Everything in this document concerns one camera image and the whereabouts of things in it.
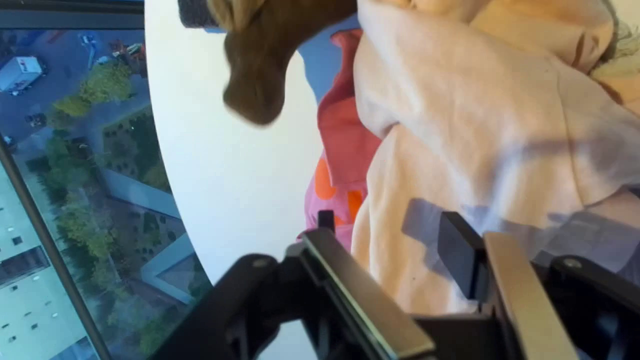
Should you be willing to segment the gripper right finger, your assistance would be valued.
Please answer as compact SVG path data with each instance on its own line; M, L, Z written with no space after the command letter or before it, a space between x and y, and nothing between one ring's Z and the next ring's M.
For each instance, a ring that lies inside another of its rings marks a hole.
M508 234L479 235L457 212L439 217L438 255L485 307L508 360L640 360L640 287L574 255L531 262Z

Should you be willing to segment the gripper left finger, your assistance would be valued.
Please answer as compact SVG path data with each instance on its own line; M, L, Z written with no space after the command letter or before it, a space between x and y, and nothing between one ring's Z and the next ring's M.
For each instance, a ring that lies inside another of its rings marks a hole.
M282 260L238 258L150 360L260 360L295 321L316 360L435 360L435 341L340 245L327 210L301 237Z

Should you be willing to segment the white basket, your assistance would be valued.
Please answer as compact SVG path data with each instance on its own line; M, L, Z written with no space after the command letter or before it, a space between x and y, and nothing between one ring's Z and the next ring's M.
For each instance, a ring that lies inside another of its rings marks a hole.
M158 145L210 282L244 255L283 258L306 228L304 198L322 152L306 60L290 61L279 119L256 127L223 103L224 35L183 27L178 0L145 0L144 20Z

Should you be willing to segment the brown moose plush toy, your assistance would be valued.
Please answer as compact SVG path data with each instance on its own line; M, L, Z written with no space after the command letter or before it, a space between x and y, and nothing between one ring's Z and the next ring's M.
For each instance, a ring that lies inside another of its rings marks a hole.
M177 5L185 28L225 32L230 77L222 100L256 126L269 126L281 114L296 50L357 11L357 0L177 0Z

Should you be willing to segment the pink and orange cloth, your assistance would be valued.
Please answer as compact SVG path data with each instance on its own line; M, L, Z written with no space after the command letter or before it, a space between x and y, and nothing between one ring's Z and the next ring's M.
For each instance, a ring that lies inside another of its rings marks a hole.
M355 219L368 195L368 169L381 144L361 122L355 104L354 60L361 36L360 28L352 28L328 38L340 63L318 71L328 82L317 107L322 153L304 198L306 227L317 228L321 213L332 212L334 235L348 252Z

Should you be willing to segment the cream cloth garment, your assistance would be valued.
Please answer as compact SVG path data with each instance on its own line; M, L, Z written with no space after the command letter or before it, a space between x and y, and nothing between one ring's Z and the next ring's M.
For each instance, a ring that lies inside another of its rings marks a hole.
M405 312L476 307L438 256L444 211L640 286L640 101L588 75L604 0L358 0L358 20L356 107L381 144L350 251Z

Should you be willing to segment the blue cloth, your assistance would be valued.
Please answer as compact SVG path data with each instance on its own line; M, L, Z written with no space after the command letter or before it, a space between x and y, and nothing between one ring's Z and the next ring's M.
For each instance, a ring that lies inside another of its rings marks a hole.
M298 47L304 62L305 76L316 99L320 103L333 85L341 67L342 50L331 41L331 36L343 30L360 28L356 14L320 30L318 34Z

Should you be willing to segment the window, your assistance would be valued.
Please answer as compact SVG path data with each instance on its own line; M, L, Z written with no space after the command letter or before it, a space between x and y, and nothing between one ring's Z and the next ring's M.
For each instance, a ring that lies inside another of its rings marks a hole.
M162 360L211 287L160 150L143 11L0 0L0 360Z

